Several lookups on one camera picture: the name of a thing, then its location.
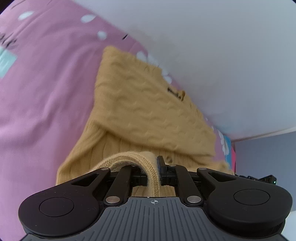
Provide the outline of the black device with green light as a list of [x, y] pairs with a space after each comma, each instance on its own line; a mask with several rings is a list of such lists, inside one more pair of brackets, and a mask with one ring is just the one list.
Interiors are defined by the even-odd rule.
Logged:
[[268, 175], [268, 176], [265, 176], [262, 178], [255, 178], [252, 176], [243, 176], [243, 175], [237, 175], [237, 174], [235, 174], [235, 176], [250, 179], [250, 180], [260, 181], [260, 182], [264, 182], [264, 183], [269, 183], [269, 184], [273, 184], [273, 185], [276, 185], [276, 181], [277, 181], [276, 177], [273, 175]]

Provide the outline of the pink floral bed sheet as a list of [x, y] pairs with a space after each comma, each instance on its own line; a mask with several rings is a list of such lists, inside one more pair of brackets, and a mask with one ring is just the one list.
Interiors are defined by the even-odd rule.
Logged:
[[1, 240], [20, 240], [21, 202], [53, 186], [85, 127], [109, 45], [158, 65], [137, 40], [73, 1], [1, 13]]

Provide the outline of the mustard cable knit sweater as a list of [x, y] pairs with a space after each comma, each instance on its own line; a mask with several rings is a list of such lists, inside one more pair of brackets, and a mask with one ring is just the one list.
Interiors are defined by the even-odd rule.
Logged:
[[94, 88], [94, 106], [81, 137], [57, 171], [62, 184], [96, 169], [116, 172], [126, 165], [147, 174], [133, 196], [174, 196], [161, 185], [157, 157], [167, 165], [195, 172], [209, 168], [231, 174], [226, 161], [216, 161], [216, 136], [196, 105], [171, 87], [160, 68], [108, 46]]

